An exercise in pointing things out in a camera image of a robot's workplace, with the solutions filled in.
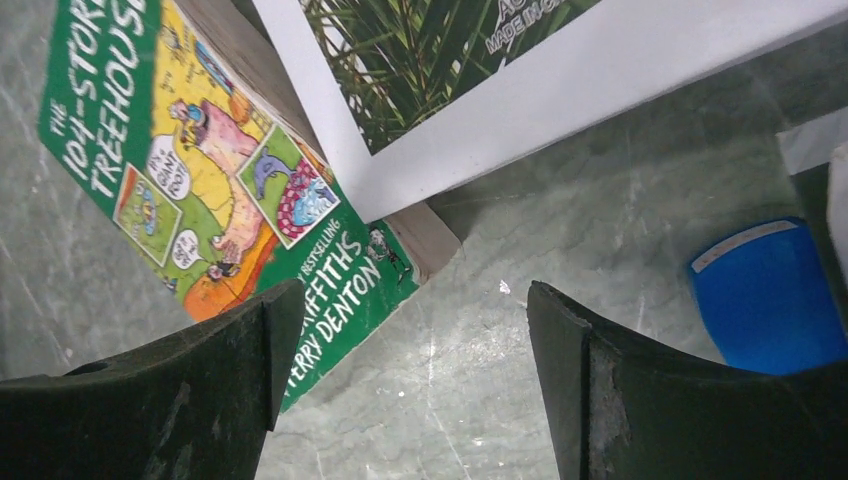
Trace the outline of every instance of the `blue container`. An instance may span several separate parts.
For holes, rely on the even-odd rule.
[[[807,225],[784,218],[730,236],[689,264],[695,300],[727,364],[784,375],[848,359]]]

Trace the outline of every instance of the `green book cover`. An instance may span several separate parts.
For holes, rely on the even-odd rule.
[[[173,0],[59,0],[39,134],[194,320],[304,283],[286,409],[415,292],[414,266],[208,45]]]

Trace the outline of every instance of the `speech bubble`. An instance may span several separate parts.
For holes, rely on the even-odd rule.
[[[191,190],[188,167],[174,151],[173,135],[157,135],[147,155],[147,171],[159,188],[173,200],[182,200]]]
[[[174,248],[171,250],[171,260],[180,270],[188,270],[194,262],[200,260],[200,252],[197,248],[197,234],[194,230],[183,230],[174,240]]]

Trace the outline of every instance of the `dark green object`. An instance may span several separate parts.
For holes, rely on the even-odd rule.
[[[63,377],[0,383],[0,477],[253,478],[303,309],[288,281]]]
[[[677,351],[534,282],[530,339],[560,478],[835,479],[848,363],[789,376]]]
[[[376,154],[598,1],[328,0],[302,6]],[[506,35],[508,41],[497,41]]]

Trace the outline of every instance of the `the 104-storey treehouse book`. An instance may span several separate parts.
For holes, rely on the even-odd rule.
[[[193,319],[303,282],[284,408],[458,248],[424,205],[360,220],[229,1],[60,0],[47,72],[42,142]]]

